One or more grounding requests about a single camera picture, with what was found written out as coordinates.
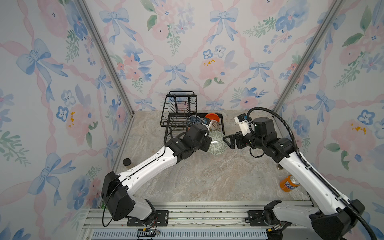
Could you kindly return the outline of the blue floral bowl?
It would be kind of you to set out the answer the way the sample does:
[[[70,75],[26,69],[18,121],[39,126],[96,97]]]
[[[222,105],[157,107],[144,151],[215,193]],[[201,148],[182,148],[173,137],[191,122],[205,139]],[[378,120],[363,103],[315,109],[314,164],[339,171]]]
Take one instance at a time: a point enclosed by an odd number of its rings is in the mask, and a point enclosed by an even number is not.
[[[187,124],[188,125],[193,125],[195,123],[201,123],[201,122],[202,122],[202,119],[196,115],[190,116],[187,118]]]

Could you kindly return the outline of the white brown patterned bowl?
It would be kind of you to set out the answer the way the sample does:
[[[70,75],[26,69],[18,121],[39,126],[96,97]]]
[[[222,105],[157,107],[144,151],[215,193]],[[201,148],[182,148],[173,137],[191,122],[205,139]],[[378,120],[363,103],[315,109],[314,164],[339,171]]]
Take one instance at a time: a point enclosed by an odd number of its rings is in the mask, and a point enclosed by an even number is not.
[[[210,132],[215,132],[215,131],[219,131],[220,130],[220,124],[219,122],[215,121],[215,120],[212,120],[211,121],[211,125],[210,125],[210,128],[209,128],[209,131]]]

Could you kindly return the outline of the green white patterned bowl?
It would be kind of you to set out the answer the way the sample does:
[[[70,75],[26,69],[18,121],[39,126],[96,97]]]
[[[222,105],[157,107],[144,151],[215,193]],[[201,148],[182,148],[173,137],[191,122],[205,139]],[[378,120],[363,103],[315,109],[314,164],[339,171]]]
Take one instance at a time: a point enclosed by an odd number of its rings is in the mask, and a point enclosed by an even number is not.
[[[212,155],[223,154],[227,150],[227,144],[223,140],[225,135],[222,132],[213,131],[210,132],[210,137],[212,138],[212,141],[208,152]]]

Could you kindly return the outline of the orange bowl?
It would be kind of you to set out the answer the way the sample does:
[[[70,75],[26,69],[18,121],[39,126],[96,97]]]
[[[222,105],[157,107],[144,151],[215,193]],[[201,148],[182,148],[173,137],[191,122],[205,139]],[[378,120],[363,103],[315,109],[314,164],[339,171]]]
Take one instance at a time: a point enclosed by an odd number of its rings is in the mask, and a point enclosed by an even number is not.
[[[217,114],[215,114],[215,113],[208,113],[208,114],[205,115],[205,118],[208,118],[211,121],[216,121],[216,122],[220,121],[220,117]]]

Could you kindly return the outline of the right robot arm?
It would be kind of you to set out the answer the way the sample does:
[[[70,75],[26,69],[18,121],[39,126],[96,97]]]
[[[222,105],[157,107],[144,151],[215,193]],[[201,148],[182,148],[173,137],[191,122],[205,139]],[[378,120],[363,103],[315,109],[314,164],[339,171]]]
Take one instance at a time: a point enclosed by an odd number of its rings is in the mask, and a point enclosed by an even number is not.
[[[305,159],[292,130],[288,130],[289,138],[279,138],[274,122],[267,117],[251,119],[249,115],[241,114],[234,120],[240,131],[225,136],[225,143],[231,149],[262,150],[298,180],[316,203],[316,207],[305,208],[274,200],[265,205],[261,217],[248,217],[246,223],[263,221],[271,226],[271,232],[278,233],[296,224],[313,230],[323,240],[341,240],[357,223],[365,224],[362,217],[365,206],[334,188]]]

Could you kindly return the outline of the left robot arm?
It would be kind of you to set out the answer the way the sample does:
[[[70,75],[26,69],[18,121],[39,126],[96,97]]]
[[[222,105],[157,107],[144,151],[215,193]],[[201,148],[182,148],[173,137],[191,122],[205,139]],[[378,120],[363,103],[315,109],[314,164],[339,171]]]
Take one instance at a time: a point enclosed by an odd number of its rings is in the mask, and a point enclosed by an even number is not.
[[[145,226],[155,220],[157,211],[149,200],[135,199],[136,191],[162,171],[192,156],[197,151],[207,152],[212,138],[209,130],[212,121],[204,118],[194,123],[186,133],[170,139],[154,155],[139,165],[104,178],[101,197],[113,221],[125,217],[135,218]]]

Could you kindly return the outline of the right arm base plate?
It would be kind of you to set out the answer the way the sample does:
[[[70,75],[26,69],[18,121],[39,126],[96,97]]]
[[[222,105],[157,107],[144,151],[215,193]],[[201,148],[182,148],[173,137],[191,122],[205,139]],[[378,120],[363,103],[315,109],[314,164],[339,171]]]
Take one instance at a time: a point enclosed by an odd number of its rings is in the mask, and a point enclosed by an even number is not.
[[[245,223],[250,224],[251,227],[271,227],[282,228],[284,226],[290,226],[292,223],[282,222],[278,220],[273,214],[263,210],[250,210],[247,211],[248,216],[245,218]]]

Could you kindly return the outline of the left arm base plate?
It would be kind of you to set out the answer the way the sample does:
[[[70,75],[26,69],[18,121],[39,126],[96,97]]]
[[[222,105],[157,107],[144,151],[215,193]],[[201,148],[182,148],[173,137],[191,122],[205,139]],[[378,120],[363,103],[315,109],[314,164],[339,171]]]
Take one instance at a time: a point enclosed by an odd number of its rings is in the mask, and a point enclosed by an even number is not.
[[[146,219],[139,220],[138,218],[128,217],[128,227],[167,227],[169,222],[168,210],[155,210]]]

